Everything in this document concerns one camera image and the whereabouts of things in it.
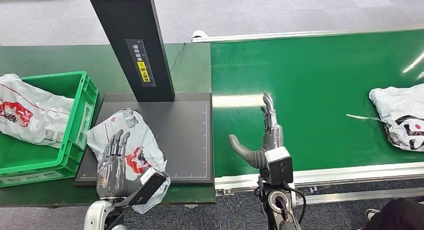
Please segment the package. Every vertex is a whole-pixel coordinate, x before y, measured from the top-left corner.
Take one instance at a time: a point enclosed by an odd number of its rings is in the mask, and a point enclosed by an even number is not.
[[[165,173],[165,156],[159,149],[155,136],[138,111],[131,108],[118,111],[104,122],[87,131],[86,135],[87,144],[100,164],[98,169],[101,169],[102,165],[107,163],[104,156],[110,155],[110,151],[117,149],[117,146],[110,147],[109,143],[111,138],[115,138],[118,135],[121,138],[120,144],[123,147],[119,148],[122,153],[117,153],[117,155],[123,156],[125,167],[124,170],[120,170],[118,169],[120,166],[115,166],[117,169],[114,169],[114,171],[124,171],[125,178],[128,181],[138,179],[150,167],[166,176],[166,181],[154,193],[147,204],[133,206],[135,211],[143,214],[162,201],[171,183],[171,179]],[[104,184],[104,182],[98,181],[97,184]]]
[[[0,131],[16,139],[60,148],[73,104],[15,74],[0,77]]]
[[[424,84],[410,88],[373,89],[369,98],[389,141],[408,151],[424,151]]]

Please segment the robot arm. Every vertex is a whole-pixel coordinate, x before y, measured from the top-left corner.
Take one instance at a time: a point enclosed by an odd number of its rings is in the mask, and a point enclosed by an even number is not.
[[[259,169],[259,186],[255,190],[255,195],[262,202],[268,219],[268,230],[301,230],[299,223],[305,213],[305,196],[295,190],[294,185],[289,186],[293,183],[292,157],[283,145],[283,130],[277,123],[274,103],[268,93],[264,93],[263,102],[266,107],[261,107],[265,118],[262,147],[257,151],[251,151],[241,145],[236,136],[230,135],[229,140],[237,154],[252,167]],[[292,211],[292,206],[296,205],[295,192],[303,197],[304,202],[299,223]]]
[[[165,174],[153,167],[134,181],[126,179],[124,152],[129,136],[120,130],[105,148],[97,170],[100,200],[88,208],[84,230],[127,230],[124,214],[133,205],[146,204],[166,180]]]

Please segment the green crate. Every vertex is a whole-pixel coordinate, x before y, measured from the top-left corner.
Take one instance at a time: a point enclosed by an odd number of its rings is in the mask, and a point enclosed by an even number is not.
[[[99,90],[85,71],[22,77],[30,85],[74,98],[60,149],[0,133],[0,187],[74,177],[86,147]]]

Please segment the black scanning platform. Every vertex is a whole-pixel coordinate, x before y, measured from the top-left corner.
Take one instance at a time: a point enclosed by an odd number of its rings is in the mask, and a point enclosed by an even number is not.
[[[105,95],[96,125],[115,112],[138,110],[156,137],[167,159],[172,183],[214,182],[212,96],[210,93],[177,93],[174,102],[137,102],[133,94]],[[74,185],[96,185],[97,160],[85,149]]]

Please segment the yellow warning label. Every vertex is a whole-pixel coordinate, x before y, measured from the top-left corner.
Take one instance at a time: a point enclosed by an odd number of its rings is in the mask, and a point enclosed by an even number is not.
[[[149,74],[147,73],[147,69],[146,69],[146,65],[143,61],[139,61],[137,62],[138,65],[138,69],[140,70],[141,73],[141,78],[143,79],[144,82],[150,82],[150,77]]]

